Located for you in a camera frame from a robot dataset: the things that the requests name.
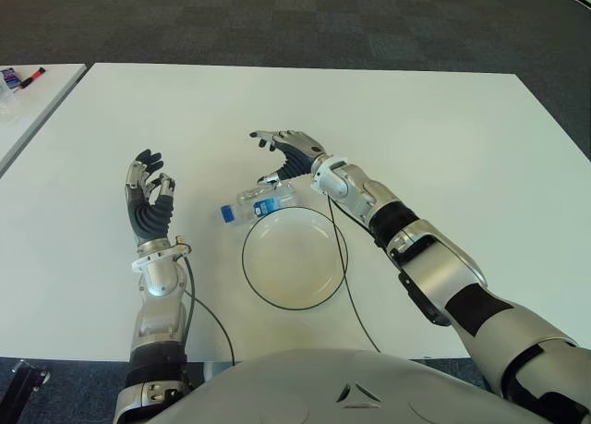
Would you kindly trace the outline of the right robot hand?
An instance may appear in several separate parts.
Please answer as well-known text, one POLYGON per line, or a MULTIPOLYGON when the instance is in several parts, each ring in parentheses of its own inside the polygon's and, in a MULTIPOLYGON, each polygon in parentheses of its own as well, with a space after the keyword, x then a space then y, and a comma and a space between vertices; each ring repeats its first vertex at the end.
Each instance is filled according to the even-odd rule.
POLYGON ((249 134, 259 139, 259 147, 269 147, 269 151, 283 153, 283 165, 270 174, 258 179, 258 183, 283 181, 311 173, 312 165, 318 157, 326 153, 325 149, 303 131, 253 131, 249 134))

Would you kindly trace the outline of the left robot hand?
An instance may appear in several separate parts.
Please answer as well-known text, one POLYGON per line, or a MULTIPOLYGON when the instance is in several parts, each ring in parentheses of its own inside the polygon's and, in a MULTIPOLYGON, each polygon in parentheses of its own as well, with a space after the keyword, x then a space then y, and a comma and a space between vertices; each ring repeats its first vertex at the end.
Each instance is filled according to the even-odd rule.
POLYGON ((174 211, 175 181, 162 172, 159 152, 140 152, 127 170, 128 219, 137 245, 167 239, 174 211))

